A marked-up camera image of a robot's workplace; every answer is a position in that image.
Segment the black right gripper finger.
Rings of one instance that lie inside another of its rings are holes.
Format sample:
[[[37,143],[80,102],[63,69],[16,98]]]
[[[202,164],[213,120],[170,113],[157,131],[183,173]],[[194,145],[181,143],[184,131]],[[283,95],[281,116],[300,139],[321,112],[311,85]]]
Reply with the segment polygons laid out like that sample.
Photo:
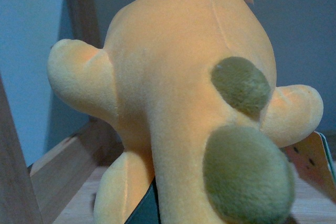
[[[144,197],[125,221],[125,224],[160,224],[156,180],[153,179]]]

